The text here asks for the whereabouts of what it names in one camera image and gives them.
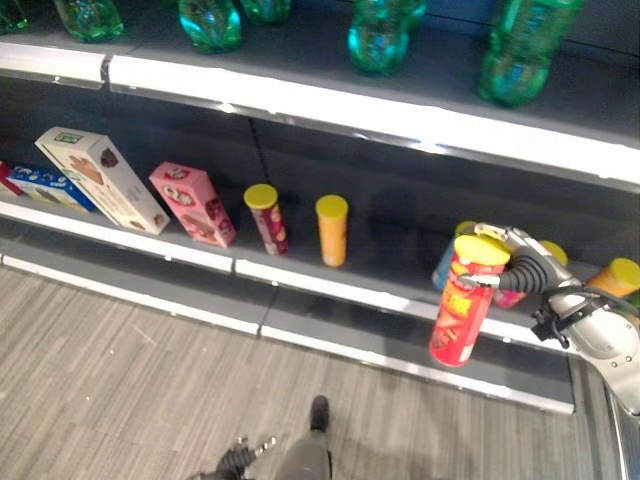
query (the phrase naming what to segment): packaging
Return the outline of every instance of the packaging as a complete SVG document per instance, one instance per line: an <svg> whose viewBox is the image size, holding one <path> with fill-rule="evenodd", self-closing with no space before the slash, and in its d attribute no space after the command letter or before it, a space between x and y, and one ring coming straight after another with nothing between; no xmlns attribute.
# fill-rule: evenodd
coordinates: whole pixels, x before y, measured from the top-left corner
<svg viewBox="0 0 640 480"><path fill-rule="evenodd" d="M9 180L34 200L85 212L95 210L91 201L57 170L17 166L9 175Z"/></svg>
<svg viewBox="0 0 640 480"><path fill-rule="evenodd" d="M113 223L156 235L169 223L109 137L54 127L36 145Z"/></svg>
<svg viewBox="0 0 640 480"><path fill-rule="evenodd" d="M494 289L467 287L458 281L458 276L500 274L509 257L495 240L473 235L461 235L455 240L449 278L429 341L429 351L440 363L461 367L469 361L493 296Z"/></svg>
<svg viewBox="0 0 640 480"><path fill-rule="evenodd" d="M149 180L194 240L224 248L233 242L235 228L207 172L164 162Z"/></svg>
<svg viewBox="0 0 640 480"><path fill-rule="evenodd" d="M640 289L640 265L630 258L614 258L597 275L587 280L587 286L624 297Z"/></svg>
<svg viewBox="0 0 640 480"><path fill-rule="evenodd" d="M341 266L347 256L347 215L349 204L339 195L325 195L316 202L322 261Z"/></svg>
<svg viewBox="0 0 640 480"><path fill-rule="evenodd" d="M0 194L20 195L22 190L9 180L11 168L6 163L0 162Z"/></svg>
<svg viewBox="0 0 640 480"><path fill-rule="evenodd" d="M563 267L566 267L568 265L569 257L562 249L562 247L560 247L560 245L549 240L540 240L540 245L547 249L547 251L555 257L560 265L562 265ZM496 290L493 294L493 303L502 308L511 308L526 296L527 294L524 292Z"/></svg>
<svg viewBox="0 0 640 480"><path fill-rule="evenodd" d="M449 276L449 267L451 267L451 260L453 259L454 240L463 233L473 233L473 227L475 226L475 224L476 222L465 220L464 222L460 222L456 226L453 238L449 242L449 245L442 254L442 257L440 257L438 265L431 274L431 281L433 282L433 286L436 287L438 291L441 292L442 290L444 290L444 286L447 283L447 278Z"/></svg>
<svg viewBox="0 0 640 480"><path fill-rule="evenodd" d="M277 190L266 183L257 183L245 190L244 202L251 210L267 253L287 253L289 242L280 214Z"/></svg>

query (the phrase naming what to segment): person's leg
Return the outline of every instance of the person's leg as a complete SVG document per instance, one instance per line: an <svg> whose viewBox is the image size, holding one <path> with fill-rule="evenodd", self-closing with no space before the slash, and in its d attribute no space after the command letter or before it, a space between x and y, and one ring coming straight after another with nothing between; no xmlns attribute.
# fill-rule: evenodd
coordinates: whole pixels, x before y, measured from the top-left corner
<svg viewBox="0 0 640 480"><path fill-rule="evenodd" d="M329 402L318 396L311 406L310 431L287 452L275 480L330 480L331 454L326 430Z"/></svg>

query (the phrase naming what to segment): green plastic bottle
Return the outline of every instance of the green plastic bottle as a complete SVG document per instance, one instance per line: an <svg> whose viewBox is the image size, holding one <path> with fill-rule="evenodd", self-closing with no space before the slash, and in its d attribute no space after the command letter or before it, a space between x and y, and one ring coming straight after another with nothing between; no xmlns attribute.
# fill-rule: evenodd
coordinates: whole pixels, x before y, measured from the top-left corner
<svg viewBox="0 0 640 480"><path fill-rule="evenodd" d="M549 75L584 0L508 0L491 31L480 73L480 97L504 106L533 100Z"/></svg>
<svg viewBox="0 0 640 480"><path fill-rule="evenodd" d="M27 23L18 0L0 0L0 35L22 30Z"/></svg>
<svg viewBox="0 0 640 480"><path fill-rule="evenodd" d="M67 32L80 42L104 42L124 32L111 0L54 0Z"/></svg>
<svg viewBox="0 0 640 480"><path fill-rule="evenodd" d="M291 13L291 0L240 0L240 3L254 23L282 23Z"/></svg>
<svg viewBox="0 0 640 480"><path fill-rule="evenodd" d="M407 0L354 0L348 46L358 68L390 75L402 64L408 45Z"/></svg>
<svg viewBox="0 0 640 480"><path fill-rule="evenodd" d="M240 15L231 0L179 0L180 23L194 47L217 52L242 41Z"/></svg>
<svg viewBox="0 0 640 480"><path fill-rule="evenodd" d="M409 29L415 30L420 26L422 17L427 11L427 0L407 0L407 14L409 15Z"/></svg>

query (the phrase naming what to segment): blue box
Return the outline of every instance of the blue box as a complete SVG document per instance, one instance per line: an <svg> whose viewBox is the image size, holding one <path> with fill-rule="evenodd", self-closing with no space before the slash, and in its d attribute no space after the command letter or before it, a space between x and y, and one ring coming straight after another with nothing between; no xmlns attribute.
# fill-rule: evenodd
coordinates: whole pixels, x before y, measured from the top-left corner
<svg viewBox="0 0 640 480"><path fill-rule="evenodd" d="M34 200L85 212L96 208L67 177L56 170L17 166L8 178Z"/></svg>

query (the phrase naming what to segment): yellow lid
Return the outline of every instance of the yellow lid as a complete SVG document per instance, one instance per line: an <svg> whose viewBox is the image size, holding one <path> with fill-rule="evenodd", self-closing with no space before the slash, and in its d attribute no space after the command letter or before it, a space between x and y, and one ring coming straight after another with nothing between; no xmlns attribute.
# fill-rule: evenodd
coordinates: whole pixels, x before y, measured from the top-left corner
<svg viewBox="0 0 640 480"><path fill-rule="evenodd" d="M278 201L278 192L271 185L257 183L244 192L244 203L249 208L264 210L273 207Z"/></svg>
<svg viewBox="0 0 640 480"><path fill-rule="evenodd" d="M500 242L493 238L460 235L455 239L454 248L460 259L480 265L505 265L511 255Z"/></svg>
<svg viewBox="0 0 640 480"><path fill-rule="evenodd" d="M562 265L566 267L569 263L569 257L567 256L567 252L565 252L560 245L557 243L553 243L549 240L540 240L540 245L546 248L551 255L555 257L556 260Z"/></svg>
<svg viewBox="0 0 640 480"><path fill-rule="evenodd" d="M640 266L628 258L614 258L609 264L611 273L619 282L632 287L640 287Z"/></svg>
<svg viewBox="0 0 640 480"><path fill-rule="evenodd" d="M347 216L349 204L339 195L325 195L316 202L319 217L341 219Z"/></svg>
<svg viewBox="0 0 640 480"><path fill-rule="evenodd" d="M465 220L464 222L460 222L456 226L456 237L462 235L463 233L473 233L473 232L465 232L465 230L471 230L475 224L478 222L474 222L473 220Z"/></svg>

